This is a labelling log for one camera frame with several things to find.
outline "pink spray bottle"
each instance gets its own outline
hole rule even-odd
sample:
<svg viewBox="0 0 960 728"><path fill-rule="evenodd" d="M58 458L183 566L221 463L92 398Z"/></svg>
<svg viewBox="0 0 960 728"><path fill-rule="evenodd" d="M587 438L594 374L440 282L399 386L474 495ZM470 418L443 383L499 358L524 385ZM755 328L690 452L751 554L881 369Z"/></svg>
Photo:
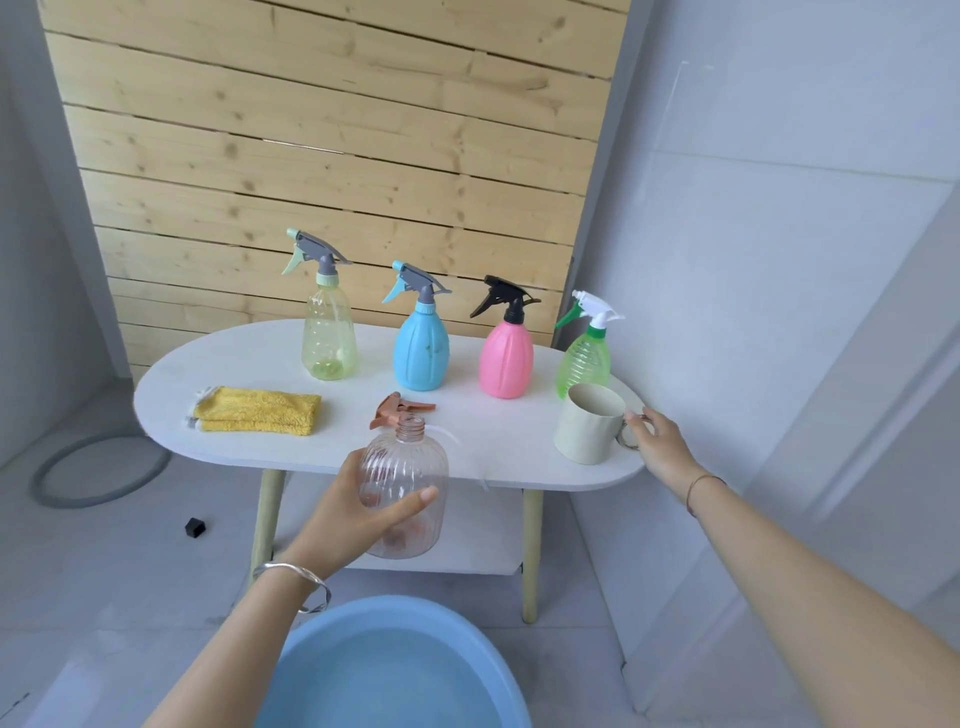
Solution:
<svg viewBox="0 0 960 728"><path fill-rule="evenodd" d="M512 400L527 391L534 369L534 342L523 325L523 307L540 303L518 285L497 276L486 276L487 298L470 314L479 316L495 303L505 303L503 321L490 332L480 352L480 389L491 397Z"/></svg>

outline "white oval table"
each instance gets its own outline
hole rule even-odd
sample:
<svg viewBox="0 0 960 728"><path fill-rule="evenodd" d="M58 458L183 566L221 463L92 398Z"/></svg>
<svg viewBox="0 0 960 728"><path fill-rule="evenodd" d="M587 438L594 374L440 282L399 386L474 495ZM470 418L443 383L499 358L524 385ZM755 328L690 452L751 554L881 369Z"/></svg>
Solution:
<svg viewBox="0 0 960 728"><path fill-rule="evenodd" d="M317 380L303 368L302 329L302 319L289 319L208 334L161 358L140 380L133 396L144 431L172 452L208 463L263 470L252 567L271 558L286 473L336 473L350 450L372 439L370 421L376 406L399 389L392 366L395 328L357 325L361 363L353 376L339 381ZM543 491L607 488L635 475L643 462L636 452L617 445L612 445L610 458L600 465L578 465L564 458L553 446L561 405L554 377L563 353L535 347L534 373L526 395L498 400L484 394L476 381L483 343L483 339L451 336L443 386L431 392L401 390L410 400L435 403L437 409L425 414L427 422L449 430L463 444L436 436L447 451L451 476L441 539L417 559L392 561L365 555L352 566L512 573L522 562L523 618L533 622ZM197 394L217 385L322 395L314 433L297 437L191 429L186 418ZM636 394L615 377L609 385L629 407L642 406ZM487 493L477 481L478 469L490 486Z"/></svg>

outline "hand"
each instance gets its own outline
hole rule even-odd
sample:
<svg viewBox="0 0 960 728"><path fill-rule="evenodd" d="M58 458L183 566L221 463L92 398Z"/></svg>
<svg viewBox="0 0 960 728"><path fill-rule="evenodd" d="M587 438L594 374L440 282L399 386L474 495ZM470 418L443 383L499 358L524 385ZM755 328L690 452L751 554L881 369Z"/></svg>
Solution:
<svg viewBox="0 0 960 728"><path fill-rule="evenodd" d="M685 500L690 483L708 471L693 459L677 423L650 407L644 407L642 415L628 411L626 420L647 468L674 496ZM653 425L653 432L647 423Z"/></svg>
<svg viewBox="0 0 960 728"><path fill-rule="evenodd" d="M310 569L321 579L339 571L373 546L384 533L416 516L438 494L435 487L416 491L380 510L368 508L357 491L363 451L351 452L310 520L279 560Z"/></svg>

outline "silver bracelet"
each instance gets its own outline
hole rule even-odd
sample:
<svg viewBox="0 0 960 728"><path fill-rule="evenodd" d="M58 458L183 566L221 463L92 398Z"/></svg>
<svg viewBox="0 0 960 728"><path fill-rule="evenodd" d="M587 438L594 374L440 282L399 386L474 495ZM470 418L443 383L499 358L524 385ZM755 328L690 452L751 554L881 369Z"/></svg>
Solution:
<svg viewBox="0 0 960 728"><path fill-rule="evenodd" d="M326 592L326 601L321 604L319 607L314 607L313 609L307 609L306 607L300 607L297 611L302 615L316 615L320 612L323 612L328 606L330 606L330 588L326 586L326 582L323 581L317 574L315 574L310 569L305 569L304 567L299 567L296 564L286 564L282 561L268 561L266 564L261 564L256 569L253 570L253 578L255 579L261 573L267 569L272 569L273 567L283 567L284 569L289 569L297 576L302 576L307 581L312 581L318 587L323 587Z"/></svg>

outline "yellow towel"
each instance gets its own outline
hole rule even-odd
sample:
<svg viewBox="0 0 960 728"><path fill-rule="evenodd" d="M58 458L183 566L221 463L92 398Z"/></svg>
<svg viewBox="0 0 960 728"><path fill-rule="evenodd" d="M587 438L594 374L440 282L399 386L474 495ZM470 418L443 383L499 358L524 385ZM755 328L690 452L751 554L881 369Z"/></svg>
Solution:
<svg viewBox="0 0 960 728"><path fill-rule="evenodd" d="M309 435L320 408L320 395L288 395L262 389L217 387L193 409L204 432L280 432Z"/></svg>

